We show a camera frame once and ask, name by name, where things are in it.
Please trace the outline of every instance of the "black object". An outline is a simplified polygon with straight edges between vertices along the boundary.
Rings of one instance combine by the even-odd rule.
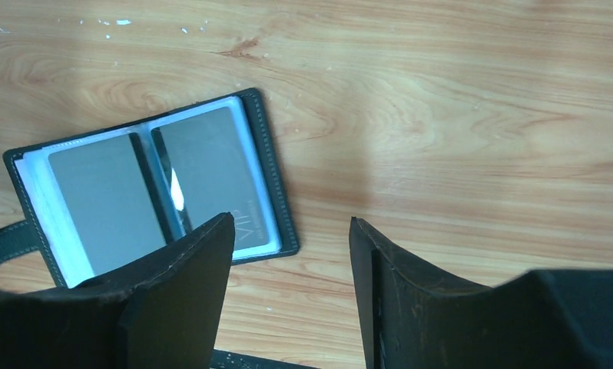
[[[18,244],[10,244],[4,245],[2,242],[3,238],[0,238],[0,248],[3,247],[13,247],[16,249],[8,250],[0,250],[0,254],[6,256],[7,258],[17,257],[26,252],[34,251],[36,249],[40,250],[43,258],[53,276],[54,282],[58,286],[66,286],[64,278],[61,276],[60,270],[55,259],[52,256],[50,245],[44,237],[44,233],[38,223],[38,219],[35,217],[35,213],[33,212],[32,204],[25,193],[23,184],[21,183],[21,179],[17,173],[15,167],[15,160],[22,158],[23,154],[28,151],[33,151],[45,146],[54,145],[66,141],[71,141],[79,138],[88,137],[90,135],[96,135],[97,133],[111,131],[123,127],[130,127],[132,125],[139,125],[146,121],[152,121],[155,119],[163,118],[168,115],[176,114],[180,111],[184,111],[187,109],[195,108],[199,105],[204,105],[210,103],[212,101],[220,100],[222,98],[226,98],[229,96],[236,96],[241,99],[244,105],[245,114],[250,125],[250,131],[254,140],[255,148],[257,149],[257,154],[260,160],[261,169],[263,172],[263,176],[266,182],[267,190],[270,196],[270,202],[273,205],[273,213],[275,215],[277,221],[277,228],[279,230],[280,239],[281,239],[281,249],[276,254],[245,258],[236,260],[233,264],[243,264],[252,261],[259,261],[268,258],[279,258],[284,256],[290,256],[296,254],[300,249],[299,240],[297,237],[297,233],[295,231],[295,227],[293,225],[293,219],[290,213],[290,208],[287,200],[286,189],[283,185],[280,165],[277,160],[277,155],[275,153],[275,148],[273,145],[273,137],[270,132],[270,125],[268,123],[267,115],[265,107],[263,106],[263,96],[261,92],[255,88],[249,88],[247,90],[239,91],[234,94],[230,94],[227,96],[221,96],[219,98],[212,99],[210,101],[198,102],[193,105],[189,105],[183,108],[179,108],[173,111],[169,111],[160,115],[156,115],[154,117],[149,117],[146,119],[141,119],[138,121],[133,121],[131,123],[127,123],[125,125],[119,125],[112,128],[101,129],[97,131],[91,131],[82,135],[75,135],[72,137],[67,137],[55,141],[45,142],[43,144],[31,145],[24,148],[16,148],[13,150],[9,150],[4,154],[4,162],[6,164],[6,168],[8,169],[8,173],[12,179],[13,185],[17,189],[17,196],[19,201],[24,209],[24,214],[26,217],[25,222],[19,222],[12,225],[11,229],[19,228],[20,237],[26,238],[23,242]]]
[[[613,271],[536,270],[489,288],[355,218],[350,253],[368,369],[613,368]]]
[[[30,229],[1,230],[3,250]],[[76,288],[0,291],[0,367],[306,368],[214,350],[233,249],[219,214]]]

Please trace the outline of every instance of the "wood grain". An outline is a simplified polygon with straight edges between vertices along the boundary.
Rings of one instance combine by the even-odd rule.
[[[219,348],[362,367],[352,215],[486,284],[613,268],[613,0],[0,2],[0,225],[3,151],[251,86],[303,250],[232,269]]]

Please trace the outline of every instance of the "black card holder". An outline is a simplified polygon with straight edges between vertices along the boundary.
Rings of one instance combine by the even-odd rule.
[[[10,175],[13,185],[15,186],[17,196],[24,210],[26,223],[30,227],[30,239],[32,239],[40,249],[42,256],[44,257],[45,262],[49,268],[49,271],[51,272],[51,275],[53,276],[53,279],[57,285],[66,286],[66,283],[64,278],[61,276],[60,268],[58,267],[56,260],[53,258],[51,246],[48,243],[48,240],[45,237],[45,234],[41,228],[40,222],[35,215],[31,199],[28,196],[27,191],[25,190],[25,186],[18,173],[15,162],[22,159],[24,153],[29,151],[38,150],[40,148],[50,145],[61,144],[66,141],[86,138],[88,136],[96,135],[102,132],[113,131],[116,129],[126,128],[133,125],[139,125],[147,121],[163,118],[168,115],[176,114],[178,112],[195,108],[197,106],[204,105],[230,96],[238,97],[243,103],[245,115],[250,126],[250,133],[253,138],[254,146],[257,150],[257,156],[259,158],[261,171],[263,173],[263,179],[267,186],[267,192],[270,198],[270,203],[272,205],[275,220],[277,222],[277,230],[280,236],[280,250],[277,253],[244,258],[233,261],[233,264],[244,264],[264,259],[281,258],[285,256],[294,255],[299,251],[300,243],[293,223],[293,218],[291,216],[287,192],[283,184],[280,164],[277,160],[277,154],[275,152],[275,147],[273,144],[273,136],[267,119],[266,109],[263,106],[263,96],[258,89],[249,88],[243,91],[233,93],[231,95],[221,96],[219,98],[215,98],[209,101],[198,102],[196,104],[175,109],[173,111],[168,111],[160,115],[141,119],[138,121],[133,121],[123,125],[118,125],[112,128],[104,128],[81,135],[61,138],[58,140],[49,141],[37,145],[30,145],[23,148],[15,148],[12,150],[8,150],[6,153],[4,153],[4,163],[6,165],[6,168],[8,169],[8,173]]]

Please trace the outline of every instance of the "black leather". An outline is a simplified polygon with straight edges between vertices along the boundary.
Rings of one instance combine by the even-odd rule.
[[[36,251],[39,242],[33,237],[33,227],[20,221],[0,229],[0,264],[23,254]]]
[[[209,367],[234,219],[79,288],[0,291],[0,367]]]
[[[497,288],[352,219],[366,367],[613,368],[613,271],[529,271]]]

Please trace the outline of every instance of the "stitching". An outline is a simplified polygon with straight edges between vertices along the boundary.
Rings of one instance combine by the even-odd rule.
[[[259,126],[261,127],[261,137],[263,138],[263,146],[265,148],[265,151],[263,153],[266,155],[266,159],[268,160],[268,164],[270,165],[270,175],[273,178],[273,185],[274,185],[275,193],[277,194],[277,199],[279,200],[279,203],[280,203],[282,218],[283,218],[283,222],[286,225],[286,228],[288,231],[288,237],[290,239],[290,243],[295,248],[297,247],[297,240],[295,239],[295,231],[293,229],[293,224],[291,223],[290,218],[289,218],[286,199],[284,198],[284,195],[282,193],[282,185],[281,185],[280,176],[277,174],[277,160],[273,156],[273,153],[272,153],[273,147],[270,144],[269,129],[268,129],[267,123],[265,122],[261,114],[261,106],[259,103],[259,97],[257,94],[245,94],[245,95],[241,95],[241,97],[252,98],[254,100],[254,105],[257,108],[257,120],[259,121]]]
[[[10,260],[12,258],[16,258],[19,255],[27,254],[27,253],[29,253],[31,251],[35,251],[37,249],[38,249],[37,246],[31,246],[29,248],[25,248],[25,249],[20,250],[20,251],[15,251],[15,252],[13,252],[11,254],[7,254],[6,256],[4,256],[3,258],[0,259],[0,264],[3,263],[4,261]]]
[[[4,234],[4,233],[10,232],[10,231],[14,231],[17,228],[24,227],[26,224],[27,224],[26,221],[19,221],[17,223],[10,224],[10,226],[8,226],[7,228],[0,229],[0,234]]]
[[[17,178],[17,182],[19,183],[19,189],[22,190],[22,196],[24,197],[24,202],[26,203],[26,210],[28,210],[28,213],[31,215],[31,219],[33,220],[33,225],[35,226],[35,230],[37,230],[38,232],[38,236],[40,237],[40,241],[41,241],[41,249],[44,251],[46,257],[48,258],[48,261],[53,261],[54,258],[51,256],[51,252],[48,250],[48,248],[46,247],[46,243],[44,241],[44,235],[41,232],[40,229],[40,225],[39,223],[35,220],[35,214],[33,213],[33,209],[31,209],[31,202],[28,200],[28,196],[26,195],[26,189],[24,188],[24,184],[22,183],[22,177],[19,175],[19,172],[17,171],[17,165],[15,165],[15,159],[17,158],[17,154],[13,154],[12,155],[12,170],[15,173],[15,177]],[[66,285],[65,282],[63,282],[61,276],[60,276],[60,272],[58,272],[58,266],[55,265],[55,263],[51,263],[51,265],[53,266],[53,276],[56,278],[56,280],[58,281],[58,283],[62,284],[62,285]]]

